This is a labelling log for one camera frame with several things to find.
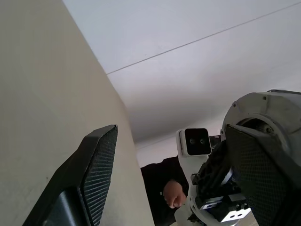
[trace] camera lens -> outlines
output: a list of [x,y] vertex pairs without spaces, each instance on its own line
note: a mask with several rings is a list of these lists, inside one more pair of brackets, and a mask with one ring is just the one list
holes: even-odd
[[195,140],[195,139],[190,139],[190,143],[191,143],[192,145],[194,145],[194,144],[196,143],[196,140]]

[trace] black mesh pad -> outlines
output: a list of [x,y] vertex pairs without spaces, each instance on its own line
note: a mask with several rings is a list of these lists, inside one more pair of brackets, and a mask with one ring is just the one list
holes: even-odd
[[[290,190],[284,175],[254,137],[231,127],[227,127],[226,136],[235,178],[257,223],[273,225]],[[279,148],[272,140],[267,142],[268,148]]]
[[113,169],[117,128],[110,130],[99,141],[87,174],[83,178],[83,199],[91,224],[98,226],[107,198]]

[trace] black sleeve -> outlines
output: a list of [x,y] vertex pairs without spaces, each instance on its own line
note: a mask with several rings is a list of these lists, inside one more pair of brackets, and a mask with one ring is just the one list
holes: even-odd
[[141,171],[146,185],[156,183],[156,187],[163,191],[168,181],[175,180],[182,185],[183,192],[187,196],[189,185],[180,166],[178,156],[142,167]]

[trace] beige wall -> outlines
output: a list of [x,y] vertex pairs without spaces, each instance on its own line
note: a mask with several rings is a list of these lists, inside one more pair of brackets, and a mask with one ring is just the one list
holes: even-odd
[[0,2],[0,219],[21,225],[92,130],[118,124],[101,225],[153,225],[127,114],[60,0]]

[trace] fist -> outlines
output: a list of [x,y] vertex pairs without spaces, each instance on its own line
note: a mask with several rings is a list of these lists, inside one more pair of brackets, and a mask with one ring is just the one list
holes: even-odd
[[163,189],[163,196],[170,208],[179,208],[186,202],[186,195],[183,192],[182,186],[170,180]]

